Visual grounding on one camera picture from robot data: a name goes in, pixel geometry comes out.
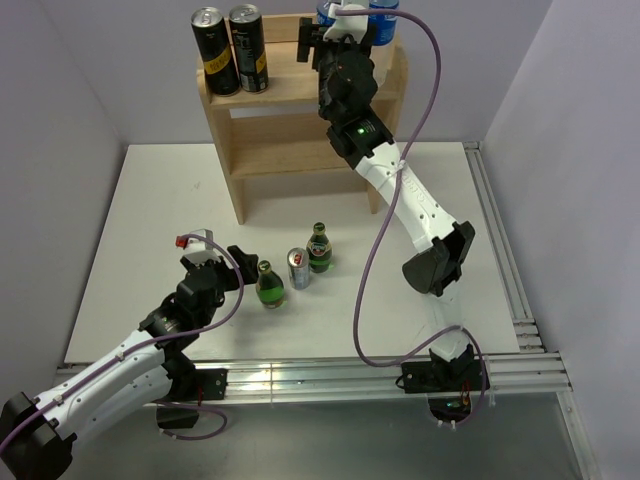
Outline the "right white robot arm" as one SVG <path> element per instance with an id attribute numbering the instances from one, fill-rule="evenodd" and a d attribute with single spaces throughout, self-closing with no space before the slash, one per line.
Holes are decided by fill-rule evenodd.
<path id="1" fill-rule="evenodd" d="M 475 237 L 469 221 L 459 223 L 436 202 L 406 163 L 411 142 L 402 153 L 393 134 L 371 106 L 378 86 L 370 59 L 374 26 L 366 15 L 341 16 L 331 26 L 301 17 L 297 40 L 297 61 L 308 62 L 313 49 L 312 68 L 318 73 L 318 114 L 329 122 L 327 137 L 336 154 L 358 173 L 388 203 L 389 210 L 367 257 L 358 287 L 353 318 L 353 341 L 365 364 L 382 367 L 404 363 L 426 347 L 432 362 L 435 383 L 452 390 L 462 383 L 475 363 L 477 343 L 461 325 L 446 325 L 446 315 L 435 310 L 432 319 L 437 332 L 395 362 L 376 363 L 360 344 L 359 320 L 362 301 L 373 259 L 384 233 L 395 215 L 404 226 L 416 254 L 402 266 L 407 283 L 418 293 L 444 300 L 445 290 L 462 274 Z"/>

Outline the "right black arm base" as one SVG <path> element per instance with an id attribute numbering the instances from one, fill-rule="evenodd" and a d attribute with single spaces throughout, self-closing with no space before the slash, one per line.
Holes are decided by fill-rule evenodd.
<path id="1" fill-rule="evenodd" d="M 395 385 L 406 394 L 444 394 L 428 401 L 431 414 L 439 421 L 459 422 L 473 411 L 472 392 L 490 387 L 484 364 L 473 356 L 446 362 L 434 356 L 429 361 L 401 364 Z"/>

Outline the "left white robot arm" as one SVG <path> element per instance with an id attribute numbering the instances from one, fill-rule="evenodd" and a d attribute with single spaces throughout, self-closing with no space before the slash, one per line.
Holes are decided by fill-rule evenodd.
<path id="1" fill-rule="evenodd" d="M 178 238 L 184 279 L 125 340 L 60 385 L 20 392 L 1 412 L 1 460 L 17 479 L 57 479 L 73 450 L 156 400 L 192 400 L 198 375 L 184 349 L 216 324 L 226 293 L 258 280 L 259 258 L 196 234 Z"/>

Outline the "clear water bottle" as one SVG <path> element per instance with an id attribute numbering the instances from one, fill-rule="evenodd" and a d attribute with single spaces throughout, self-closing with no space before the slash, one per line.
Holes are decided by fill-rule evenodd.
<path id="1" fill-rule="evenodd" d="M 398 0 L 370 1 L 371 10 L 397 10 Z M 381 87 L 387 78 L 394 52 L 394 36 L 397 17 L 392 14 L 376 14 L 369 16 L 369 24 L 375 27 L 375 38 L 371 49 L 371 60 L 374 63 L 374 79 Z"/>
<path id="2" fill-rule="evenodd" d="M 330 26 L 335 19 L 329 16 L 330 6 L 334 4 L 333 0 L 318 0 L 316 3 L 316 22 L 319 25 Z"/>

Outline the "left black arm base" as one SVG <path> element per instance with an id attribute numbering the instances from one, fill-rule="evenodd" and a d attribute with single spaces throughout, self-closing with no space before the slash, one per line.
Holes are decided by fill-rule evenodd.
<path id="1" fill-rule="evenodd" d="M 159 398 L 163 403 L 195 403 L 198 407 L 207 400 L 223 400 L 227 386 L 228 370 L 224 368 L 197 369 L 182 352 L 171 354 L 161 365 L 169 380 L 168 392 Z M 158 406 L 156 423 L 166 433 L 182 435 L 182 430 L 192 429 L 201 414 L 197 410 Z"/>

